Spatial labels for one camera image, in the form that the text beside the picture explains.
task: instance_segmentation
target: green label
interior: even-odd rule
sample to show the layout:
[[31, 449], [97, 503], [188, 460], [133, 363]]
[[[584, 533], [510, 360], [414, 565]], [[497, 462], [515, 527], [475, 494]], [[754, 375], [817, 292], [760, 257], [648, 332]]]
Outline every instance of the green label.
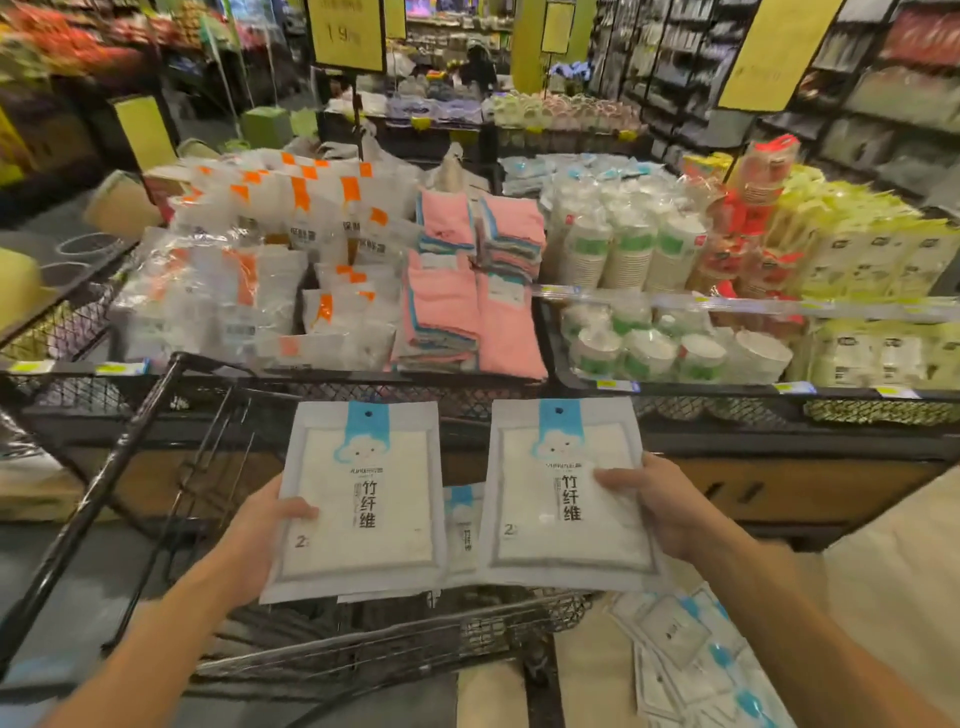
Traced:
[[660, 233], [660, 249], [667, 255], [680, 255], [684, 251], [684, 242], [679, 237]]
[[573, 250], [580, 255], [606, 255], [607, 241], [580, 238], [573, 244]]
[[707, 367], [702, 364], [683, 364], [684, 376], [699, 381], [714, 381], [720, 377], [721, 367]]
[[613, 326], [613, 330], [621, 336], [633, 331], [635, 328], [650, 328], [649, 324], [645, 324], [642, 321], [624, 321], [623, 319], [618, 319], [616, 316], [612, 317], [611, 324]]
[[653, 235], [624, 235], [620, 238], [620, 250], [639, 253], [654, 247]]
[[613, 362], [604, 359], [591, 359], [589, 356], [581, 357], [577, 363], [577, 368], [589, 375], [603, 376], [613, 372]]
[[636, 381], [650, 380], [650, 367], [630, 353], [623, 360], [623, 370]]

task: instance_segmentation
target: hanging sign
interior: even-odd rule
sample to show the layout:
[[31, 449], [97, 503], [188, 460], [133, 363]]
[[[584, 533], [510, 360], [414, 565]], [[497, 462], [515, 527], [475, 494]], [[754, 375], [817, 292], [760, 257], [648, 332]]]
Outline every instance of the hanging sign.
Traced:
[[573, 14], [577, 6], [573, 3], [548, 2], [543, 20], [543, 40], [540, 49], [543, 53], [558, 56], [566, 54], [570, 44], [570, 31], [573, 30]]
[[783, 111], [843, 0], [760, 0], [717, 107]]
[[319, 66], [386, 73], [384, 0], [307, 0], [307, 19]]
[[407, 37], [407, 4], [404, 0], [383, 0], [387, 37], [405, 40]]

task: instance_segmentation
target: person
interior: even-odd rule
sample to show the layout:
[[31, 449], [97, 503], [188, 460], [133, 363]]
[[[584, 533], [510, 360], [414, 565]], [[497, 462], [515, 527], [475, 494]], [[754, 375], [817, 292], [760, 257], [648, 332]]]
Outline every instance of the person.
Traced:
[[[950, 728], [945, 716], [818, 611], [677, 465], [645, 453], [642, 469], [595, 476], [606, 488], [636, 492], [663, 550], [707, 580], [800, 728]], [[278, 476], [247, 498], [219, 544], [134, 622], [100, 671], [43, 728], [167, 724], [213, 630], [230, 609], [263, 590], [280, 523], [318, 517], [302, 498], [277, 499], [279, 487]]]

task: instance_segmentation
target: plastic packaging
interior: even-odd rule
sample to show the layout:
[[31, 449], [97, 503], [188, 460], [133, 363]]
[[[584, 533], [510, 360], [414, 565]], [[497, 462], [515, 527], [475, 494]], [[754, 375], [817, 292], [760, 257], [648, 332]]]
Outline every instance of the plastic packaging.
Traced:
[[629, 398], [496, 400], [478, 561], [484, 581], [661, 590], [665, 564], [637, 501], [594, 468], [640, 467]]
[[324, 513], [283, 525], [260, 603], [436, 587], [447, 566], [437, 404], [301, 403], [280, 496]]

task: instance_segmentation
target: price tag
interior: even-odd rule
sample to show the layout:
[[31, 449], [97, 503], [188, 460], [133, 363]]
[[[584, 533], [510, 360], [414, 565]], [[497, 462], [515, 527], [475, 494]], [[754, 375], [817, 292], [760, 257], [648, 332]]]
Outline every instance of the price tag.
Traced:
[[98, 364], [94, 370], [94, 374], [97, 376], [136, 376], [146, 374], [149, 366], [149, 360], [132, 362], [107, 361], [103, 364]]
[[874, 387], [877, 393], [887, 400], [918, 400], [920, 395], [909, 387], [883, 386]]
[[317, 65], [386, 73], [383, 0], [307, 0]]
[[600, 379], [597, 381], [597, 389], [607, 389], [614, 392], [639, 392], [640, 384], [635, 381], [623, 381], [622, 379]]
[[12, 375], [45, 375], [54, 368], [57, 362], [53, 359], [44, 361], [15, 361], [7, 369]]
[[782, 395], [815, 395], [817, 388], [808, 381], [781, 381], [774, 384], [774, 389]]

